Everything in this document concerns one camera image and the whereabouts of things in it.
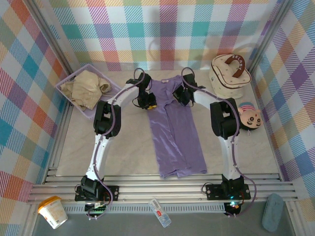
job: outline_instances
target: purple garment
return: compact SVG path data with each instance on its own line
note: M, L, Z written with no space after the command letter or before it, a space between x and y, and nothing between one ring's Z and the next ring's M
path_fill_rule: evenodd
M205 174L207 166L191 109L173 97L182 78L178 75L163 81L152 80L150 92L156 96L157 107L148 110L160 176Z

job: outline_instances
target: gray floor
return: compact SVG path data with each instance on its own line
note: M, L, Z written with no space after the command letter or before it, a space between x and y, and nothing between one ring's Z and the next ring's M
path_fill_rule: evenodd
M295 235L287 208L275 233L261 225L265 203L255 203L239 218L224 214L170 214L172 224L163 228L152 214L107 214L89 221L84 214L70 214L69 219L53 230L38 216L33 236L293 236Z

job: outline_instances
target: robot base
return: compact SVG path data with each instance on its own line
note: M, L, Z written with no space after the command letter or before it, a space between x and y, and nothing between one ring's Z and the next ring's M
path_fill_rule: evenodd
M250 189L247 184L244 184L243 190L241 190L238 193L232 194L227 196L223 189L221 184L207 184L206 185L206 194L207 194L207 200L249 200L251 199L251 193Z
M118 195L119 195L119 186L108 186L110 191L113 193L113 201L118 201ZM110 195L108 191L104 188L104 200L107 202L110 200ZM95 199L95 196L91 196L86 191L82 190L81 186L78 186L76 188L76 194L74 197L74 200L76 202L95 202L99 201L98 199Z

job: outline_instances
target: beige towel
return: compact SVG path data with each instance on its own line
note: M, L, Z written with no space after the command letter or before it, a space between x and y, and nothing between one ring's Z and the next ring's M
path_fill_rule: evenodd
M102 95L111 90L111 85L105 79L96 74L84 70L74 81L61 85L62 92L74 103L74 105L92 110Z

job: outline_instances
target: red handle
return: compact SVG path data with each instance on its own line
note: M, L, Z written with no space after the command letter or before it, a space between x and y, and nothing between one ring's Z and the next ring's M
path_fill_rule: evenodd
M245 60L241 55L232 55L225 61L225 63L229 65L234 60L237 60L240 64L237 71L233 75L233 77L238 78L245 70Z

